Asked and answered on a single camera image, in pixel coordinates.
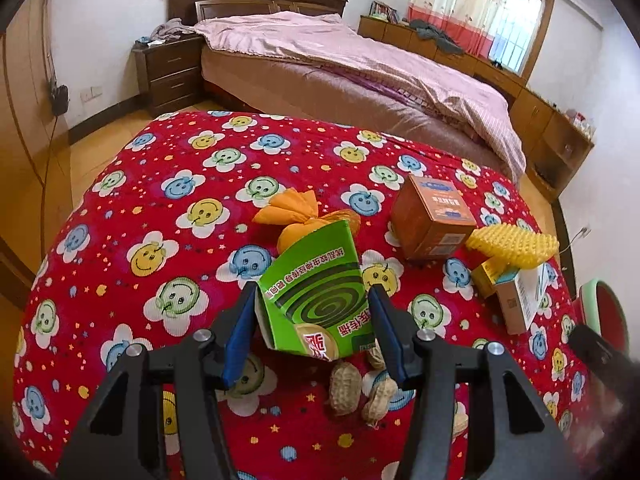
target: small white box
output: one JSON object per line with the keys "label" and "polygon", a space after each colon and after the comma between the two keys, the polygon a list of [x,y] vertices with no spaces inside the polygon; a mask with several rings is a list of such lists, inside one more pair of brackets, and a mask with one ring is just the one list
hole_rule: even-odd
{"label": "small white box", "polygon": [[508,334],[523,334],[529,330],[548,284],[545,264],[535,269],[510,267],[497,279],[494,288]]}

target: red blanket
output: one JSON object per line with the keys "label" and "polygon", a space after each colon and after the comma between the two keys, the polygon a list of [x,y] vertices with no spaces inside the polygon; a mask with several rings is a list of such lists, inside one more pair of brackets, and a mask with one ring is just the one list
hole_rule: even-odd
{"label": "red blanket", "polygon": [[[586,370],[566,344],[575,316],[555,261],[529,333],[508,336],[499,311],[470,280],[481,254],[461,248],[423,269],[402,258],[389,213],[412,173],[454,182],[479,226],[538,229],[505,177],[416,142],[282,116],[157,118],[98,176],[37,273],[15,355],[14,427],[24,452],[54,471],[88,399],[130,343],[175,344],[234,304],[276,257],[280,229],[251,218],[287,187],[315,190],[321,214],[356,210],[362,269],[386,264],[380,280],[395,306],[449,342],[503,342],[569,434],[585,405]],[[161,313],[156,299],[169,309]],[[234,391],[218,392],[241,478],[393,478],[414,392],[398,392],[373,429],[360,411],[332,415],[332,364],[268,351],[259,335],[252,352]],[[386,372],[373,371],[362,355],[349,361],[364,377],[362,408]],[[174,400],[167,388],[165,440],[171,476],[180,479]],[[465,403],[461,386],[456,408],[466,410]],[[462,476],[465,449],[462,434],[452,444],[451,479]]]}

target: metal screw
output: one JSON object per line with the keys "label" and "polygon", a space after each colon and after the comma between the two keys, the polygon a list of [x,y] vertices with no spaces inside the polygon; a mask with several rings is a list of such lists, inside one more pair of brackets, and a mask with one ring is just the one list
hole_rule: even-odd
{"label": "metal screw", "polygon": [[127,346],[125,352],[129,357],[138,357],[142,354],[142,345],[140,343],[133,343],[133,345]]}
{"label": "metal screw", "polygon": [[502,346],[497,341],[491,341],[486,346],[486,349],[489,351],[489,354],[493,354],[493,355],[502,355],[502,354],[504,354],[504,346]]}
{"label": "metal screw", "polygon": [[193,333],[193,338],[200,343],[204,343],[205,341],[208,341],[210,337],[211,337],[211,330],[209,330],[208,328],[201,328],[200,330],[196,330]]}
{"label": "metal screw", "polygon": [[436,333],[431,328],[421,328],[416,335],[420,341],[433,341],[436,339]]}

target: window frame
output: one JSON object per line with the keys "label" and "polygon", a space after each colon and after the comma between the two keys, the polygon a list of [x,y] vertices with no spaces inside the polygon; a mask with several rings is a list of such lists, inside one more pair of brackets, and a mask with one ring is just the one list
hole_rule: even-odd
{"label": "window frame", "polygon": [[556,0],[542,0],[544,3],[544,9],[542,11],[542,16],[540,17],[540,26],[538,27],[538,31],[536,32],[536,37],[530,45],[529,55],[527,56],[526,62],[524,63],[524,67],[522,69],[521,74],[517,74],[516,72],[512,72],[510,69],[505,67],[511,75],[516,77],[521,81],[521,83],[526,85],[529,81],[529,77],[533,72],[533,67],[536,65],[536,61],[538,60],[538,55],[540,54],[540,49],[542,48],[542,44],[546,38],[546,31],[549,28],[549,21],[551,20],[551,13],[554,10],[554,3]]}

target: black spiral graphic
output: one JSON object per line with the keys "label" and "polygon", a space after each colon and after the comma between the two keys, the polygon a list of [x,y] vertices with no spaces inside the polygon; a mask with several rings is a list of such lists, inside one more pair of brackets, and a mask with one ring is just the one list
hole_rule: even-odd
{"label": "black spiral graphic", "polygon": [[307,276],[284,292],[276,304],[292,321],[298,313],[306,323],[329,328],[360,311],[366,301],[360,268],[357,263],[350,263]]}

